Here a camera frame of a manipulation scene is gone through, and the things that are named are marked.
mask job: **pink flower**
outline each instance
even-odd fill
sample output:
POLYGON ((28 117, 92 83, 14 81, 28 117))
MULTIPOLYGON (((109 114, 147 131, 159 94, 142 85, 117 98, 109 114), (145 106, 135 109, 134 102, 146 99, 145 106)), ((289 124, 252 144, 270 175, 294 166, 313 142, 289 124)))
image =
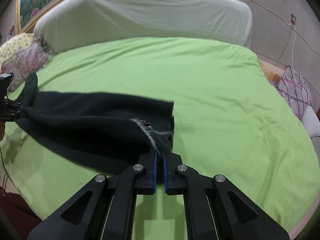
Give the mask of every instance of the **pink flower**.
POLYGON ((32 19, 38 12, 40 12, 39 8, 34 8, 31 12, 30 19, 32 19))

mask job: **triangular cutout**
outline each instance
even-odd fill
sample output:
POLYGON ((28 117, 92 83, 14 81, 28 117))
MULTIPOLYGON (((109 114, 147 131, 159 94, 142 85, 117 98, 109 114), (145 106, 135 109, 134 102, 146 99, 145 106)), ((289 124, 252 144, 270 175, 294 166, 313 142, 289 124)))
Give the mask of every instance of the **triangular cutout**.
POLYGON ((250 220, 257 218, 258 213, 246 202, 244 202, 244 200, 242 200, 234 191, 230 190, 228 192, 228 195, 240 223, 244 224, 246 222, 249 222, 250 220))
POLYGON ((79 225, 91 196, 92 191, 88 190, 76 202, 74 202, 72 206, 70 206, 65 212, 61 214, 61 218, 74 225, 79 225))

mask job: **bed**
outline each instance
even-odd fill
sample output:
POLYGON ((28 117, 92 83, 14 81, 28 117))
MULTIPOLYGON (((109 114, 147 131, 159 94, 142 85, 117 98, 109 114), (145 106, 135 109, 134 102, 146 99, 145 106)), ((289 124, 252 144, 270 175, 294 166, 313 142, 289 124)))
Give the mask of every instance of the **bed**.
MULTIPOLYGON (((319 203, 318 158, 249 50, 251 28, 249 7, 236 0, 65 0, 34 29, 57 52, 37 73, 38 87, 173 100, 173 151, 201 174, 226 175, 294 239, 319 203)), ((1 148, 12 182, 41 219, 100 173, 15 123, 1 148)), ((187 239, 182 197, 160 187, 139 196, 133 238, 187 239)))

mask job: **silver screw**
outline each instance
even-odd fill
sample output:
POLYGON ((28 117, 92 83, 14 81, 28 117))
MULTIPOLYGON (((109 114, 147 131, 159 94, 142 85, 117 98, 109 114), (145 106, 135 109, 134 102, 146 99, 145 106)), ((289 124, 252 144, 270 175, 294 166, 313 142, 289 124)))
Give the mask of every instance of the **silver screw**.
POLYGON ((96 182, 103 182, 104 180, 106 179, 106 177, 104 176, 104 175, 97 175, 95 178, 94 178, 94 180, 96 181, 96 182))
POLYGON ((226 177, 223 175, 217 175, 216 176, 216 181, 217 182, 224 182, 226 180, 226 177))
POLYGON ((133 169, 134 169, 135 171, 141 171, 141 170, 143 169, 143 165, 142 165, 142 164, 135 164, 135 165, 133 166, 133 169))
POLYGON ((180 164, 178 166, 178 171, 186 171, 188 169, 188 166, 184 165, 184 164, 180 164))

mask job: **human hand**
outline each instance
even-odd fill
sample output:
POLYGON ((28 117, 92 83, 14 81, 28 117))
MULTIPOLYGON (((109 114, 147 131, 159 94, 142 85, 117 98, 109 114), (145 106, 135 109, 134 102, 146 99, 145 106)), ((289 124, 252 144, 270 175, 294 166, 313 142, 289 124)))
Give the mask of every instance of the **human hand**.
POLYGON ((0 122, 0 141, 2 141, 4 137, 4 130, 5 130, 5 122, 0 122))

